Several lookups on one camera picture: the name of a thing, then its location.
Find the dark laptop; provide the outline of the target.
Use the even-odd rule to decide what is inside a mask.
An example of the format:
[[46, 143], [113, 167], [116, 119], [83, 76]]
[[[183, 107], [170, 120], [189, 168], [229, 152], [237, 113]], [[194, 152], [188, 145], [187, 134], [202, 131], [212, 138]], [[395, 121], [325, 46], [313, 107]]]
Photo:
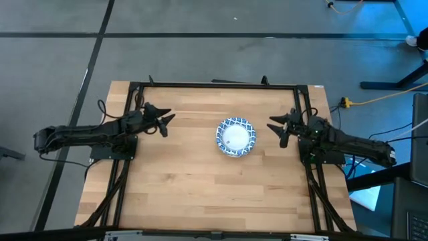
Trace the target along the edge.
[[428, 94], [413, 97], [413, 127], [411, 136], [411, 179], [428, 187]]

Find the white floor sheet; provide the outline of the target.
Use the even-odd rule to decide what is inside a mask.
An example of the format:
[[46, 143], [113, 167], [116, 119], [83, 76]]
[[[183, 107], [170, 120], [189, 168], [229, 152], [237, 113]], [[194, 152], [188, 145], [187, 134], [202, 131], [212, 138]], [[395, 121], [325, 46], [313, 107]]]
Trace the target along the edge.
[[376, 210], [380, 190], [380, 186], [375, 186], [368, 189], [354, 191], [349, 195], [349, 197], [353, 202], [374, 212]]

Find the black keyboard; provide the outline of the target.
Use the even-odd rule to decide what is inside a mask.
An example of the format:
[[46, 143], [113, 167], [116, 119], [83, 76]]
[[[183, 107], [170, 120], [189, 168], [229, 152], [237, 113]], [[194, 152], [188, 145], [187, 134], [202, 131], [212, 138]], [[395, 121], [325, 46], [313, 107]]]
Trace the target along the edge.
[[428, 213], [407, 212], [407, 239], [428, 241]]

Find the blue patterned paper bowl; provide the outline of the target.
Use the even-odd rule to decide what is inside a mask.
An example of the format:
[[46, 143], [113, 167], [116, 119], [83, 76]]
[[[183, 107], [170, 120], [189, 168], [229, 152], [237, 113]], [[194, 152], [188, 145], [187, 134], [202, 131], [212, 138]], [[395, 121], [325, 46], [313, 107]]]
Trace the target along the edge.
[[219, 150], [235, 158], [248, 155], [255, 147], [257, 140], [253, 125], [242, 117], [223, 120], [217, 127], [215, 136]]

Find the person's leg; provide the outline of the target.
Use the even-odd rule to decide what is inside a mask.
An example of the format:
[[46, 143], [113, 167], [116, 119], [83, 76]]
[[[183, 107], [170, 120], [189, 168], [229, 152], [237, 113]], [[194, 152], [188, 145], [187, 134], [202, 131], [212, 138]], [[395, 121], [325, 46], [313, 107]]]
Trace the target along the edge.
[[417, 47], [423, 51], [428, 50], [428, 27], [422, 30], [417, 36]]

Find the black aluminium table frame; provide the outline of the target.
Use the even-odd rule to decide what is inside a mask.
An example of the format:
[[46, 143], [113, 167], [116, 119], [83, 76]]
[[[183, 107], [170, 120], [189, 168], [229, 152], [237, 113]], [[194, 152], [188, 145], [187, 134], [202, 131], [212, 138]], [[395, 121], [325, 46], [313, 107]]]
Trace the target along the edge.
[[[157, 83], [144, 99], [175, 114], [167, 137], [138, 136], [124, 190], [104, 223], [147, 230], [313, 232], [333, 228], [310, 196], [297, 138], [279, 146], [273, 116], [314, 107], [330, 110], [322, 86], [232, 86]], [[246, 118], [257, 141], [242, 158], [224, 155], [216, 129], [232, 116]]]

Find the black desk leg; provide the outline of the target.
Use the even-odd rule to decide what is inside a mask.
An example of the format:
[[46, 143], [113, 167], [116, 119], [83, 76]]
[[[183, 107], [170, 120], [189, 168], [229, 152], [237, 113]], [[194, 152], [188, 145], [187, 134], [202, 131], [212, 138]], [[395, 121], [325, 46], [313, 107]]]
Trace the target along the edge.
[[361, 82], [360, 87], [365, 90], [394, 90], [394, 91], [424, 91], [428, 92], [428, 82], [416, 84], [416, 81], [428, 74], [428, 58], [421, 66], [412, 71], [398, 82]]

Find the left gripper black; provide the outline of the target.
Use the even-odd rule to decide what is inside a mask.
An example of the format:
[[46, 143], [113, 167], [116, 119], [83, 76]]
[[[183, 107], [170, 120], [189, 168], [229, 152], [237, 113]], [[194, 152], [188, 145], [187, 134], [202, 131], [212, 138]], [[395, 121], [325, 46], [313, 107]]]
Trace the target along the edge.
[[147, 132], [151, 128], [157, 128], [163, 137], [168, 136], [167, 125], [174, 119], [175, 114], [165, 116], [171, 111], [170, 108], [157, 108], [155, 105], [146, 102], [143, 111], [136, 110], [131, 112], [131, 119], [128, 132], [138, 134]]

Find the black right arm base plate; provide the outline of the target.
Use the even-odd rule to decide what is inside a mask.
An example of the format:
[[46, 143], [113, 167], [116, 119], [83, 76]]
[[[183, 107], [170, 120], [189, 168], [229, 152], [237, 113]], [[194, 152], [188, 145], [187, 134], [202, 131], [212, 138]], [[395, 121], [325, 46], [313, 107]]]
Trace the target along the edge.
[[344, 165], [346, 163], [344, 154], [338, 151], [325, 151], [312, 141], [298, 139], [300, 161], [310, 164], [335, 164]]

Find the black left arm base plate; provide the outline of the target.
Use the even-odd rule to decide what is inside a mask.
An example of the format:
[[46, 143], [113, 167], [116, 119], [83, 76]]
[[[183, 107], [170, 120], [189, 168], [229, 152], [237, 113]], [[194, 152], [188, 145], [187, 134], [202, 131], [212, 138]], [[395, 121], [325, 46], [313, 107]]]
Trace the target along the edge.
[[91, 159], [132, 160], [136, 155], [137, 135], [120, 137], [113, 143], [92, 146]]

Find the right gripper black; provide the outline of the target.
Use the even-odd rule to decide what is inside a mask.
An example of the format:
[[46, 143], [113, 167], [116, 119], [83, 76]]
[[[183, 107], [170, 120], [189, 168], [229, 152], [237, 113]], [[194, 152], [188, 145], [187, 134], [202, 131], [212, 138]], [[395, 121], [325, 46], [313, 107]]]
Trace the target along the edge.
[[291, 135], [301, 139], [310, 140], [311, 130], [302, 120], [302, 115], [295, 108], [291, 108], [288, 114], [282, 116], [270, 116], [272, 121], [284, 123], [283, 127], [267, 125], [277, 136], [280, 137], [280, 147], [287, 147]]

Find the black front beam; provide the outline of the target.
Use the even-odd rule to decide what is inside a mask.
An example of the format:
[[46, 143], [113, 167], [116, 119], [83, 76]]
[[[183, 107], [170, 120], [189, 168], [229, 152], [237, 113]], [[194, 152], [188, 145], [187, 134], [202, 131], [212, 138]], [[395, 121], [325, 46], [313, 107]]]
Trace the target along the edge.
[[0, 241], [88, 241], [113, 239], [121, 236], [171, 236], [224, 240], [227, 238], [262, 238], [300, 241], [428, 241], [424, 238], [385, 238], [359, 232], [317, 231], [302, 232], [227, 232], [227, 231], [184, 231], [184, 230], [121, 230], [116, 226], [78, 227], [61, 230], [44, 230], [0, 234]]

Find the black slanted support bar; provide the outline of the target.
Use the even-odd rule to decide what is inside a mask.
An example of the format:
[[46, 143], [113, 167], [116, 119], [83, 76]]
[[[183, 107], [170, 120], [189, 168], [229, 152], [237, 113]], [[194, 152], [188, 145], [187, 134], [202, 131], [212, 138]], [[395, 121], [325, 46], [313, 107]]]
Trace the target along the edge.
[[366, 175], [361, 175], [346, 181], [348, 191], [359, 191], [362, 189], [372, 188], [374, 186], [380, 186], [388, 183], [394, 182], [396, 177], [401, 177], [406, 180], [410, 180], [410, 163], [404, 163], [383, 169], [381, 171], [376, 171], [374, 173], [369, 173]]

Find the grey floor object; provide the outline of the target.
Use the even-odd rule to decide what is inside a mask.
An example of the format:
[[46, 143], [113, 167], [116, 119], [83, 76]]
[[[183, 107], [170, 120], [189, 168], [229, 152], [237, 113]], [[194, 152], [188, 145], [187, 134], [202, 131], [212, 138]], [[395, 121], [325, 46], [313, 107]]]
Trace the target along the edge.
[[16, 160], [24, 160], [25, 159], [25, 155], [23, 153], [13, 151], [13, 150], [5, 148], [5, 147], [0, 147], [0, 160], [2, 160], [2, 158], [6, 158], [6, 157], [10, 157], [10, 158], [16, 159]]

